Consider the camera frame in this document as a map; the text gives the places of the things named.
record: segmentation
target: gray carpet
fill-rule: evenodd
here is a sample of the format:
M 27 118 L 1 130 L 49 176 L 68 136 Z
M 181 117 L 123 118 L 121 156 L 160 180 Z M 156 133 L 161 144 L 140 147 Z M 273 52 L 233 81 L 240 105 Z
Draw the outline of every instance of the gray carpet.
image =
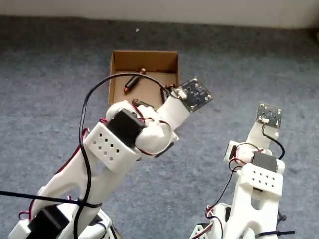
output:
M 86 92 L 115 49 L 178 50 L 182 81 L 198 76 L 214 101 L 177 131 L 167 154 L 137 163 L 104 204 L 124 238 L 185 239 L 229 177 L 223 154 L 244 141 L 259 101 L 284 108 L 286 172 L 280 230 L 319 233 L 319 49 L 305 31 L 84 19 L 0 18 L 0 190 L 36 193 L 77 146 Z M 107 86 L 89 102 L 92 128 Z M 271 145 L 275 155 L 280 151 Z M 222 201 L 231 203 L 234 182 Z M 0 197 L 0 238 L 29 200 Z

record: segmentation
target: cardboard box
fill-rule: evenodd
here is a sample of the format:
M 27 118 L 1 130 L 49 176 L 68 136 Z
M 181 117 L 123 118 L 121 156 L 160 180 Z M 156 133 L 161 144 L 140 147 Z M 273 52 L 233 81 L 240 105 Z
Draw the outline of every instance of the cardboard box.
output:
M 149 75 L 163 85 L 176 84 L 179 86 L 178 53 L 170 51 L 114 51 L 111 58 L 110 74 L 122 72 L 137 72 L 146 69 Z M 145 78 L 127 94 L 124 85 L 130 79 L 127 77 L 114 78 L 109 83 L 109 103 L 137 98 L 155 108 L 162 105 L 160 87 Z

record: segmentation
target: small object in box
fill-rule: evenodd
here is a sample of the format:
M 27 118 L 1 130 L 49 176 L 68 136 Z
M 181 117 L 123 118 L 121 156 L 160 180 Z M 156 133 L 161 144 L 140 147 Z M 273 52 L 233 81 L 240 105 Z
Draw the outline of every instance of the small object in box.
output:
M 187 97 L 182 101 L 190 112 L 194 112 L 213 99 L 210 92 L 197 78 L 191 79 L 177 89 L 186 93 Z
M 145 68 L 142 68 L 139 73 L 145 75 L 146 73 Z M 130 80 L 124 86 L 124 93 L 126 94 L 131 89 L 133 89 L 133 87 L 139 82 L 139 80 L 140 80 L 139 76 L 131 77 Z
M 169 97 L 169 93 L 165 89 L 169 90 L 169 86 L 164 85 L 164 87 L 160 88 L 160 96 L 161 96 L 161 100 L 162 100 L 163 104 L 165 103 L 165 101 Z

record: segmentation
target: wall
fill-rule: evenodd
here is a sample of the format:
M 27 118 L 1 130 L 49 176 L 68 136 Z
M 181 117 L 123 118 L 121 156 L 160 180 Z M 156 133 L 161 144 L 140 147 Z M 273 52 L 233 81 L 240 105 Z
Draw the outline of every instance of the wall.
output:
M 319 27 L 319 0 L 1 0 L 0 14 Z

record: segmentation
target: perforated white bracket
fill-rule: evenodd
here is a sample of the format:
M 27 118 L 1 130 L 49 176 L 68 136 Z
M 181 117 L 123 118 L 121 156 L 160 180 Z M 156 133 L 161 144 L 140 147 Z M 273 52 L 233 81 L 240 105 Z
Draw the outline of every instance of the perforated white bracket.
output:
M 203 230 L 204 230 L 204 227 L 202 226 L 202 224 L 197 224 L 189 238 L 193 238 L 197 234 L 201 233 Z M 209 237 L 207 233 L 204 233 L 203 235 L 198 237 L 198 239 L 209 239 Z
M 84 145 L 114 173 L 129 171 L 140 157 L 102 123 L 94 127 Z
M 284 163 L 280 161 L 277 166 L 283 172 Z M 225 225 L 224 239 L 237 239 L 247 228 L 251 228 L 255 234 L 275 231 L 283 176 L 251 163 L 243 166 L 238 175 L 230 218 Z M 257 209 L 252 206 L 252 199 L 259 201 Z M 267 236 L 267 239 L 276 238 L 277 235 Z

